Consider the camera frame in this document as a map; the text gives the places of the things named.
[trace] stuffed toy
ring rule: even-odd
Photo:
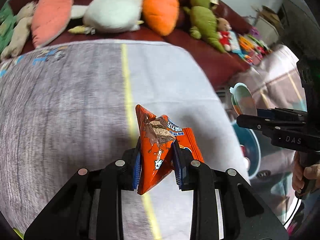
[[[140,29],[143,0],[93,0],[89,6],[74,5],[71,19],[83,18],[73,34],[120,33]]]
[[[231,31],[232,28],[229,22],[226,19],[218,18],[217,23],[218,23],[217,30],[220,38],[219,39],[220,43],[223,45],[226,51],[232,51],[234,48],[230,44],[231,37],[229,32]]]
[[[178,0],[143,0],[142,14],[147,25],[160,36],[169,35],[179,16]]]
[[[225,53],[223,45],[219,41],[217,33],[217,18],[212,12],[212,0],[190,0],[191,8],[184,7],[190,15],[190,36],[194,39],[202,39],[218,51]]]
[[[4,48],[0,55],[1,61],[9,57],[17,57],[22,52],[24,44],[30,35],[30,26],[35,9],[36,3],[31,2],[22,7],[18,12],[16,17],[17,25],[13,29],[13,35],[9,45]]]

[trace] black cable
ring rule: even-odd
[[[296,210],[296,208],[297,208],[297,206],[298,206],[298,203],[299,203],[299,200],[297,200],[296,206],[294,207],[294,210],[293,210],[291,216],[290,216],[290,217],[288,218],[288,220],[283,224],[283,226],[285,226],[286,223],[288,223],[288,222],[290,221],[290,219],[292,218],[292,216],[295,215],[295,210]]]

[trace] colorful toy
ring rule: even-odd
[[[258,29],[256,27],[252,27],[249,35],[253,36],[254,38],[261,40],[261,36],[260,36],[260,32],[258,31]]]
[[[263,59],[263,56],[255,50],[251,50],[247,55],[251,57],[253,65],[259,64]]]
[[[219,42],[217,33],[217,18],[212,12],[212,0],[190,0],[191,8],[184,7],[185,12],[190,15],[190,36],[194,39],[203,39],[218,51],[225,53],[223,45]]]
[[[239,45],[236,33],[234,31],[229,31],[229,37],[230,37],[229,41],[232,48],[231,52],[235,54],[242,54],[241,47]]]
[[[268,55],[272,52],[271,49],[269,49],[268,45],[265,44],[263,40],[257,40],[254,36],[248,34],[246,37],[250,40],[252,40],[252,43],[255,46],[255,49],[257,52],[260,52],[262,55]]]
[[[245,50],[246,52],[249,52],[252,49],[255,49],[254,45],[246,39],[244,36],[239,35],[239,44],[240,47]]]
[[[239,57],[240,57],[241,59],[243,59],[246,63],[248,63],[249,65],[253,65],[253,60],[252,60],[252,58],[251,58],[249,55],[242,54],[242,53],[240,53],[240,54],[238,54],[238,55],[239,55]]]

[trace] white plush toy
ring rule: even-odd
[[[93,0],[89,6],[74,5],[71,19],[83,17],[83,30],[91,27],[100,33],[135,31],[140,29],[142,2],[143,0]],[[69,32],[81,33],[79,29],[77,26]]]
[[[143,0],[93,0],[85,11],[83,23],[102,33],[139,29]]]

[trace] red sofa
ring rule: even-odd
[[[38,0],[10,0],[15,14],[28,2]],[[74,0],[75,5],[88,5],[92,0]],[[179,0],[180,6],[188,6],[189,0]],[[220,1],[218,8],[215,10],[218,17],[228,20],[233,28],[239,34],[248,33],[251,25],[248,24],[240,15],[233,11],[228,5]],[[67,29],[77,25],[82,25],[82,20],[71,20]],[[166,37],[160,37],[146,25],[142,25],[141,29],[135,32],[113,33],[113,34],[94,34],[94,35],[72,35],[64,31],[50,45],[61,44],[70,41],[83,41],[95,39],[128,39],[128,40],[145,40],[145,41],[166,41],[173,45],[186,49],[203,69],[212,86],[215,89],[223,86],[235,73],[245,71],[250,66],[239,58],[236,54],[222,54],[206,44],[191,38],[188,34],[190,28],[189,17],[180,9],[179,20],[175,30]],[[33,50],[31,38],[25,44],[22,53]]]

